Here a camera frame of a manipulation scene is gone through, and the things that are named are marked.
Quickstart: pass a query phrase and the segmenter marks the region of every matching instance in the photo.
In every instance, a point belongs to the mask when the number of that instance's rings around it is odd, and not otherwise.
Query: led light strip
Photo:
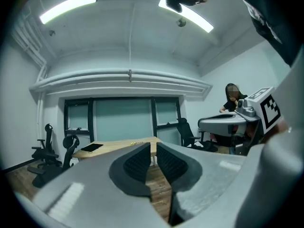
[[[43,24],[46,24],[53,18],[59,16],[60,14],[63,14],[69,10],[78,8],[86,4],[94,3],[96,1],[97,0],[66,0],[42,14],[40,16],[40,20]]]
[[[191,20],[193,23],[197,24],[199,27],[204,29],[207,33],[213,30],[213,26],[208,21],[206,21],[202,16],[198,15],[196,12],[192,11],[191,9],[187,8],[184,5],[181,5],[182,7],[181,13],[178,13],[177,11],[174,11],[173,9],[169,8],[166,4],[166,0],[160,0],[158,6],[182,15],[183,17]]]

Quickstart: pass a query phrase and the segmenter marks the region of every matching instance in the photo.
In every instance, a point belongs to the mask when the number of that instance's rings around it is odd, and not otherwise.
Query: window
[[[180,133],[176,127],[157,130],[157,137],[164,142],[181,145]]]
[[[64,112],[65,136],[68,134],[87,135],[94,141],[93,99],[66,100]]]
[[[67,107],[69,130],[88,130],[87,127],[87,104],[70,105]]]
[[[181,117],[178,98],[154,98],[152,109],[155,109],[156,122],[154,136],[164,142],[181,145],[181,135],[177,130],[177,119]]]
[[[148,99],[96,100],[94,125],[98,141],[140,139],[153,136]]]
[[[176,101],[156,101],[156,119],[157,125],[177,123]]]
[[[109,97],[65,101],[65,136],[76,134],[82,147],[96,141],[156,136],[180,145],[177,97]]]

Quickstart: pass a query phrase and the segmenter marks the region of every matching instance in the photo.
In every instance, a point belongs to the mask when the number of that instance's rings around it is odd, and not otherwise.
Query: white wall
[[[130,63],[129,53],[125,50],[92,51],[63,57],[50,68],[48,77],[77,70],[110,67],[148,69],[199,78],[198,67],[191,63],[153,53],[132,53]]]
[[[48,77],[76,70],[110,67],[156,70],[200,79],[198,67],[187,62],[181,62],[164,55],[132,54],[130,64],[128,53],[125,51],[96,51],[63,57],[50,68]],[[44,124],[50,123],[53,126],[52,147],[59,154],[61,161],[64,160],[66,153],[66,150],[62,146],[64,139],[63,111],[65,99],[110,96],[170,96],[160,95],[159,92],[149,89],[110,89],[111,92],[109,92],[106,89],[93,89],[89,85],[86,86],[87,90],[60,91],[60,93],[54,94],[50,92],[50,94],[46,95],[43,113]],[[185,109],[184,116],[186,116],[188,110],[191,111],[190,108]]]
[[[250,95],[262,87],[278,86],[288,72],[289,67],[264,41],[202,77],[213,84],[213,88],[201,106],[201,115],[219,113],[227,102],[225,87],[228,83],[238,85],[243,94]]]
[[[29,86],[39,70],[14,41],[4,46],[0,59],[0,155],[6,169],[31,160],[36,141],[37,95]]]
[[[223,35],[220,46],[210,47],[201,57],[199,70],[202,76],[264,41],[257,33],[248,10],[245,12],[245,17],[236,21]]]

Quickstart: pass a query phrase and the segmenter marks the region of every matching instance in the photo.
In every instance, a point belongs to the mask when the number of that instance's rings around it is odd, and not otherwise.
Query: woman
[[[239,99],[245,99],[247,95],[243,95],[235,84],[227,84],[225,88],[227,102],[220,108],[219,112],[223,113],[225,110],[233,112]]]

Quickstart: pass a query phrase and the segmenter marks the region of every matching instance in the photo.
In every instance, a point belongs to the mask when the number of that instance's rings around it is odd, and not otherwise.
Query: wooden desk
[[[105,154],[111,151],[119,150],[128,147],[130,145],[134,145],[134,143],[143,143],[143,142],[151,144],[151,156],[153,157],[153,161],[155,163],[156,143],[162,142],[157,137],[149,137],[143,139],[128,139],[128,140],[110,141],[110,142],[94,141],[92,143],[103,144],[103,146],[99,147],[97,150],[94,150],[93,152],[78,150],[72,155],[72,157],[83,160],[100,154]]]

